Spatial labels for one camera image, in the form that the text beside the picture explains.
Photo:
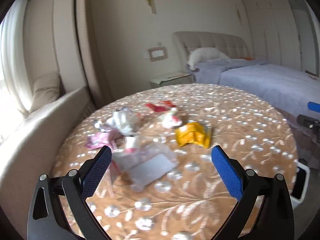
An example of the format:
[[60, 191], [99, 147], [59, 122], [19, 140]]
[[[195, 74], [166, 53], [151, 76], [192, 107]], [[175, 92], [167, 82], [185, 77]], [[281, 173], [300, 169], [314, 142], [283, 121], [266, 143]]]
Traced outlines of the silver foil wrapper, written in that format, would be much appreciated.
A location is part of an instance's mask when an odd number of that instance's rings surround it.
[[105, 123], [103, 123], [102, 121], [100, 120], [94, 120], [93, 121], [93, 125], [96, 129], [98, 129], [101, 133], [103, 132], [108, 132], [110, 131], [110, 127], [107, 126]]

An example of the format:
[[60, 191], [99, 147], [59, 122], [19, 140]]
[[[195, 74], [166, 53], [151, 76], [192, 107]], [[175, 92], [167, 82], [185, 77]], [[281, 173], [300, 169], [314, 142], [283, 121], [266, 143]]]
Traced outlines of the red snack wrapper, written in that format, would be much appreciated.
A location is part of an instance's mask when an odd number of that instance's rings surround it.
[[145, 103], [144, 106], [156, 113], [166, 112], [171, 110], [172, 108], [176, 108], [176, 105], [173, 104], [170, 100], [162, 100], [157, 104], [149, 102]]

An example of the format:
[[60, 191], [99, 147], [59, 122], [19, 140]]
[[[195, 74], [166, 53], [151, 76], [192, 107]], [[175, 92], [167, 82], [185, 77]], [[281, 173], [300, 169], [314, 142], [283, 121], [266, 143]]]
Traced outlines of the beige cushion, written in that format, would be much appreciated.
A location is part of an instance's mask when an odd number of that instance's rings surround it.
[[29, 113], [56, 101], [60, 96], [60, 76], [58, 72], [52, 72], [36, 80], [34, 93]]

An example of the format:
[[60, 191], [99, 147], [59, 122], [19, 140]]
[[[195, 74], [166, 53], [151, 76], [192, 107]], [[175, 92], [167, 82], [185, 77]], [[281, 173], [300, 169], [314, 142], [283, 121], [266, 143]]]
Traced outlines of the white bed pillow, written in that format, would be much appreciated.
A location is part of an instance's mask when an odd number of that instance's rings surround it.
[[195, 70], [196, 66], [200, 62], [210, 61], [210, 60], [225, 60], [230, 59], [222, 51], [212, 48], [212, 47], [203, 47], [195, 49], [190, 55], [189, 60], [187, 61], [187, 65], [190, 70]]

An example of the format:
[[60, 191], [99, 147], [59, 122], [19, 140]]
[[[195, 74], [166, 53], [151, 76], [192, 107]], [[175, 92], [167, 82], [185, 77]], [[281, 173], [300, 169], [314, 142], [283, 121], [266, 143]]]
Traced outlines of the white plastic bag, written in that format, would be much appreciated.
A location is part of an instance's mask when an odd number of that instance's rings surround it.
[[105, 123], [108, 127], [117, 129], [120, 134], [130, 136], [135, 134], [140, 127], [140, 117], [129, 107], [123, 107], [114, 111]]

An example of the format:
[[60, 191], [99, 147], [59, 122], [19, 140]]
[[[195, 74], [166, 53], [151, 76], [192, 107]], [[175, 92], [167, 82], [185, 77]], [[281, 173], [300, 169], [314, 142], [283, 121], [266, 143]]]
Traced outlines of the bed with lavender blanket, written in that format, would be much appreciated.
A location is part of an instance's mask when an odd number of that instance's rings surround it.
[[319, 119], [319, 113], [308, 109], [308, 103], [319, 103], [318, 78], [262, 60], [209, 60], [186, 69], [196, 83], [233, 87], [268, 102], [287, 119], [301, 158], [319, 159], [317, 136], [297, 122], [299, 115]]

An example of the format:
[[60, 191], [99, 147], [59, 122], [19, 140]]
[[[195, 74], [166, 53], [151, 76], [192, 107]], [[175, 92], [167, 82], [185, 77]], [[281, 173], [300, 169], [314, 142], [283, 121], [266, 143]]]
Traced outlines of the beige wardrobe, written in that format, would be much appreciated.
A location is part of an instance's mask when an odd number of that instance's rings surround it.
[[256, 59], [319, 75], [317, 31], [305, 0], [242, 1]]

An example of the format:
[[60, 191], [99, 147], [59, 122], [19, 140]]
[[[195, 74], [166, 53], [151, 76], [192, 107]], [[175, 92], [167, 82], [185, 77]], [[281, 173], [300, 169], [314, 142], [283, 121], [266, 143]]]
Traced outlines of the beige tufted headboard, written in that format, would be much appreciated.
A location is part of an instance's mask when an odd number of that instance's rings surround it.
[[172, 34], [178, 57], [185, 67], [191, 52], [202, 47], [212, 47], [232, 59], [251, 57], [245, 41], [234, 35], [204, 31], [177, 31]]

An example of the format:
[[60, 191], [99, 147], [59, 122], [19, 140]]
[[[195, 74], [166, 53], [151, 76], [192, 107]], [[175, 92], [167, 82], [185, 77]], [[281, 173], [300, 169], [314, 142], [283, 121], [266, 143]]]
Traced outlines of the clear zip bag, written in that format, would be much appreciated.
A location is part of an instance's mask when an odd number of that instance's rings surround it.
[[132, 191], [142, 192], [146, 186], [162, 178], [178, 165], [177, 155], [161, 143], [145, 145], [132, 153], [112, 154], [110, 175], [124, 175]]

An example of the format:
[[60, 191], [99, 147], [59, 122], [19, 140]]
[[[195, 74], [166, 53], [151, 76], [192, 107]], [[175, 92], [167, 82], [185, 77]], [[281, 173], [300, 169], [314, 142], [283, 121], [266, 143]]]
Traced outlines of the yellow snack wrapper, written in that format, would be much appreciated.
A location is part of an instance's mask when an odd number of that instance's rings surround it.
[[199, 122], [189, 122], [175, 130], [178, 147], [194, 144], [203, 148], [210, 148], [212, 128]]

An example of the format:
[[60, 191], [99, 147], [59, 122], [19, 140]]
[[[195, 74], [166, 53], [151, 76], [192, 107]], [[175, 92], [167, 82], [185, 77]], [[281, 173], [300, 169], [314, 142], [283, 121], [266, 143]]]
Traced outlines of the grey nightstand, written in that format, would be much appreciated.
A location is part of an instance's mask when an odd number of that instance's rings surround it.
[[181, 85], [193, 83], [193, 76], [189, 73], [175, 72], [154, 77], [150, 80], [151, 88], [158, 88], [170, 85]]

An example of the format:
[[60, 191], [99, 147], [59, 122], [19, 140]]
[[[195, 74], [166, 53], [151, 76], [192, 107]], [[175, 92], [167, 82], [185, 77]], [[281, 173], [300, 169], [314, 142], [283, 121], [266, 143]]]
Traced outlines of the white red wrapper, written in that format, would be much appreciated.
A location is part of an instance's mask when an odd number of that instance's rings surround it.
[[183, 124], [183, 121], [180, 117], [180, 114], [177, 108], [172, 108], [167, 113], [160, 115], [159, 119], [161, 121], [161, 125], [165, 129], [180, 127]]

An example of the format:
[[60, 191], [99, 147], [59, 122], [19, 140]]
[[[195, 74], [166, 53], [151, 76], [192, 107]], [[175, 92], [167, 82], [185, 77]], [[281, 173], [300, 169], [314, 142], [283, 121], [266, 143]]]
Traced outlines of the embroidered tan tablecloth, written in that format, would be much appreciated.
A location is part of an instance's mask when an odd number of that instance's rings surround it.
[[159, 114], [146, 106], [163, 101], [176, 105], [185, 119], [211, 127], [211, 145], [221, 146], [244, 168], [266, 177], [281, 173], [293, 188], [296, 143], [286, 119], [269, 103], [218, 85], [146, 90], [97, 110], [78, 125], [61, 146], [51, 172], [63, 176], [93, 158], [96, 150], [86, 147], [95, 133], [93, 122], [106, 121], [121, 107], [141, 117], [138, 133], [144, 144], [162, 144], [176, 153], [177, 167], [142, 192], [132, 191], [125, 176], [101, 180], [87, 204], [112, 239], [210, 239], [236, 204], [212, 164], [211, 150], [193, 144], [179, 147], [174, 130], [162, 127]]

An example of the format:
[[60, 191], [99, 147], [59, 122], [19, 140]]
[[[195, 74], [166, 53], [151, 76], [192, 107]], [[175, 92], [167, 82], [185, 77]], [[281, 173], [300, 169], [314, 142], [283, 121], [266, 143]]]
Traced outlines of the pink snack wrapper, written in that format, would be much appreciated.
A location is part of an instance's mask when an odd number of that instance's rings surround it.
[[117, 129], [111, 129], [107, 132], [99, 132], [87, 137], [86, 147], [95, 150], [108, 146], [111, 150], [117, 149], [116, 140], [121, 138], [122, 135]]

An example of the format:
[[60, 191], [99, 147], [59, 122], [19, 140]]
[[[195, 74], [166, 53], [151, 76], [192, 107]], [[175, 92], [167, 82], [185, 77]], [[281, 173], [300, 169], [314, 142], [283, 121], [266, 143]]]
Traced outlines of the beige window seat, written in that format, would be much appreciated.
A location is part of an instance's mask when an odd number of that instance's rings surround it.
[[64, 140], [93, 111], [82, 87], [35, 111], [24, 124], [13, 121], [14, 135], [1, 145], [1, 208], [23, 238], [39, 175], [52, 170]]

